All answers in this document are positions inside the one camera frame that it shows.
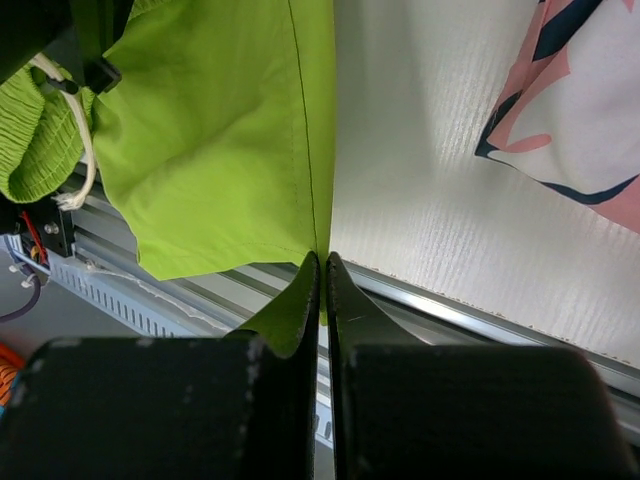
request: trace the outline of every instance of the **gray floor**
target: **gray floor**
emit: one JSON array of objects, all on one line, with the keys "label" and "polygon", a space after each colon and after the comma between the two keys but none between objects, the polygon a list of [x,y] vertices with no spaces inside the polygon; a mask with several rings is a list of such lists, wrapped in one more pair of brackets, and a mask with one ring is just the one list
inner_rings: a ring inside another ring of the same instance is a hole
[{"label": "gray floor", "polygon": [[[9,272],[11,258],[0,250],[0,314],[24,305],[31,290],[21,274]],[[55,283],[42,290],[38,304],[22,318],[0,324],[0,342],[28,357],[43,343],[61,336],[133,336],[132,330]]]}]

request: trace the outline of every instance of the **screw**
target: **screw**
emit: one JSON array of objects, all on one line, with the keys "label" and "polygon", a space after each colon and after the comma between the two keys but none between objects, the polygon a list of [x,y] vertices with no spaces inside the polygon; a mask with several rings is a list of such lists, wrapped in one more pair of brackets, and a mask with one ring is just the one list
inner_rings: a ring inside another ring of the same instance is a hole
[{"label": "screw", "polygon": [[44,226],[44,231],[47,235],[57,235],[60,233],[60,228],[55,223],[51,222]]}]

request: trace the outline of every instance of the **black bracket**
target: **black bracket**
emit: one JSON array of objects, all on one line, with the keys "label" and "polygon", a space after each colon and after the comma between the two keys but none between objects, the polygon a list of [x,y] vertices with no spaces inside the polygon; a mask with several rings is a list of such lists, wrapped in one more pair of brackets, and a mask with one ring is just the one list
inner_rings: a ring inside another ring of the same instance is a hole
[{"label": "black bracket", "polygon": [[[60,210],[55,200],[50,197],[26,205],[24,211],[29,214],[40,235],[42,245],[47,250],[65,258],[73,255],[74,235],[71,212]],[[26,229],[23,229],[22,235],[31,238]]]}]

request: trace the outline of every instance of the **seam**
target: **seam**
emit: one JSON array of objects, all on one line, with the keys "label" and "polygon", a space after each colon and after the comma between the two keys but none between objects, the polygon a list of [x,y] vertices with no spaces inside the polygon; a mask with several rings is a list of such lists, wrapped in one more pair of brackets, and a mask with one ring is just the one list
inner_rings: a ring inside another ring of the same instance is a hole
[{"label": "seam", "polygon": [[291,28],[293,31],[293,42],[296,49],[296,59],[298,61],[298,73],[300,76],[300,89],[302,91],[302,109],[304,112],[304,128],[306,134],[306,144],[307,144],[307,166],[309,168],[309,191],[311,192],[311,217],[313,219],[313,241],[315,251],[318,251],[318,231],[316,224],[316,204],[315,204],[315,195],[313,192],[313,168],[311,166],[311,144],[309,143],[309,118],[307,115],[307,99],[304,94],[304,79],[302,76],[302,63],[300,61],[300,46],[298,45],[298,35],[296,32],[296,24],[293,19],[293,7],[291,6],[291,0],[287,0],[287,4],[289,6],[289,15],[291,18]]},{"label": "seam", "polygon": [[[282,48],[285,49],[286,51],[286,45],[287,45],[287,41],[285,38],[285,16],[281,15],[280,16],[280,37],[282,40]],[[300,209],[300,204],[298,202],[298,195],[299,195],[299,191],[298,191],[298,178],[297,178],[297,172],[296,172],[296,167],[295,167],[295,150],[294,150],[294,129],[293,129],[293,118],[294,118],[294,112],[293,112],[293,105],[292,105],[292,97],[291,97],[291,78],[289,75],[289,67],[287,65],[287,62],[284,62],[284,77],[285,77],[285,85],[284,85],[284,89],[287,92],[287,105],[289,107],[289,139],[290,139],[290,144],[289,144],[289,170],[291,171],[291,178],[293,179],[293,190],[294,190],[294,202],[296,204],[296,225],[303,229],[303,225],[302,225],[302,220],[300,218],[300,215],[302,214],[301,209]]]}]

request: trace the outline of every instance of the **red wire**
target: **red wire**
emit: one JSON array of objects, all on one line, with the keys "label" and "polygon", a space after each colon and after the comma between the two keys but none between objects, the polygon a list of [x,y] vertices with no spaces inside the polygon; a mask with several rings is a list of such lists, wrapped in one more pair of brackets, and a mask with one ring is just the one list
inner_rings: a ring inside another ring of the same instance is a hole
[{"label": "red wire", "polygon": [[33,225],[33,222],[31,221],[29,214],[27,212],[22,212],[20,216],[24,219],[25,223],[27,224],[27,228],[29,229],[29,233],[33,237],[33,241],[36,242],[36,245],[40,249],[40,252],[42,255],[42,262],[48,265],[49,257],[47,256],[47,249],[44,248],[44,245],[42,245],[42,240],[40,239],[40,235],[38,234],[36,227]]}]

